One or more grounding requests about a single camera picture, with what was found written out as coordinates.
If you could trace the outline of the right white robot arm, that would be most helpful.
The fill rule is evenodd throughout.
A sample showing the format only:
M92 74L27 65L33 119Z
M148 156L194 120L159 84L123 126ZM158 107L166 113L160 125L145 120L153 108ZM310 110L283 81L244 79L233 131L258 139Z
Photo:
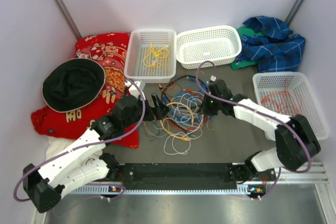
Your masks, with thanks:
M222 79L211 77L201 105L201 113L215 116L222 112L270 134L275 147L260 151L245 160L245 174L252 180L264 171L284 167L297 171L311 163L321 146L308 119L301 115L288 116L273 112L243 94L232 95Z

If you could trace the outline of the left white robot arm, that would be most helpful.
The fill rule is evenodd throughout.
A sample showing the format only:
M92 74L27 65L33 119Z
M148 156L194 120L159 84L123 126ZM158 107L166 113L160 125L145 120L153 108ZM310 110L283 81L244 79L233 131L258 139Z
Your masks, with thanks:
M97 119L58 155L39 166L27 165L23 169L23 189L37 211L51 210L68 193L97 179L116 179L119 164L114 156L103 154L87 165L84 161L110 143L128 136L128 127L136 129L143 121L165 118L169 107L156 95L152 99L154 106L144 97L124 95L109 114Z

